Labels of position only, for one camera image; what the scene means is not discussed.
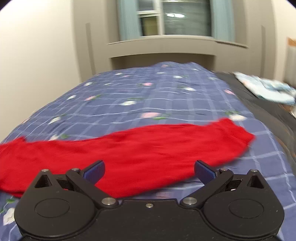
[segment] wooden trim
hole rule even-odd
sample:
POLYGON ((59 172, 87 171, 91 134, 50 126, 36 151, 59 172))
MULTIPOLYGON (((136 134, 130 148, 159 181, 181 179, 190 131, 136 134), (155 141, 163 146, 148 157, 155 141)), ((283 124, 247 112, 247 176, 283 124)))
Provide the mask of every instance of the wooden trim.
POLYGON ((288 38, 288 45, 296 47, 296 39, 288 38))

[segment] white wall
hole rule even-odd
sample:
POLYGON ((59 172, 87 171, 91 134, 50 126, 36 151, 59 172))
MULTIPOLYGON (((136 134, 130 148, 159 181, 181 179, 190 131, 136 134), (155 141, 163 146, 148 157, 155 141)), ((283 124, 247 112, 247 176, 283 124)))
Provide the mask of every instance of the white wall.
POLYGON ((0 141, 80 83, 71 0, 12 0, 0 11, 0 141))
POLYGON ((272 0, 276 23, 276 64, 274 78, 284 79, 287 37, 296 39, 296 8, 287 0, 272 0))

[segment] window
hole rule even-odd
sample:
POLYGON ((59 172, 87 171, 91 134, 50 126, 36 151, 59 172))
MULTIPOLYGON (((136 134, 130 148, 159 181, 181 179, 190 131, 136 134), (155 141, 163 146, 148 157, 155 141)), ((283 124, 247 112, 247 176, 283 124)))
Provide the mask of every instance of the window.
POLYGON ((234 41, 232 1, 235 0, 117 1, 121 40, 179 34, 234 41))

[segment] blue bedsheet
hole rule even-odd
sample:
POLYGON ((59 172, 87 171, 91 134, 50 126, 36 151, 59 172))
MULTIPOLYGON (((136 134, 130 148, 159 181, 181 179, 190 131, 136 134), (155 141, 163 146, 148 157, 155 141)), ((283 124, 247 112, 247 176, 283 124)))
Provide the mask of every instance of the blue bedsheet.
MULTIPOLYGON (((227 167, 238 174, 253 168, 263 174, 285 209, 279 237, 295 240, 296 179, 286 156, 268 128, 228 90, 225 82, 195 63, 163 62, 110 71, 95 75, 41 108, 4 141, 20 136, 27 141, 79 140, 152 124, 205 125, 239 112, 246 119, 235 123, 256 135, 256 140, 227 167)), ((138 197, 180 200, 201 186, 198 179, 185 180, 138 197)), ((1 241, 20 237, 13 218, 7 219, 16 203, 11 196, 0 193, 0 207, 4 206, 0 217, 2 220, 6 215, 5 220, 9 220, 5 225, 0 223, 1 241)))

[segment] folded blanket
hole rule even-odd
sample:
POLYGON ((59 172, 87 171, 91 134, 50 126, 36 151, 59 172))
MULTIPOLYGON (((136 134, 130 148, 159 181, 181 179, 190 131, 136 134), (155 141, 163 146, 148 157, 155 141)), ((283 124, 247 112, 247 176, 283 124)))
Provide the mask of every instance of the folded blanket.
POLYGON ((41 169, 61 174, 103 160, 106 172, 96 186, 115 198, 132 196, 192 177, 196 160, 212 166, 229 162, 253 138, 226 118, 205 126, 144 126, 82 141, 18 138, 0 145, 0 189, 20 196, 41 169))
POLYGON ((257 76, 249 76, 240 72, 234 72, 235 77, 260 99, 282 103, 295 104, 296 90, 288 84, 278 80, 261 79, 257 76))

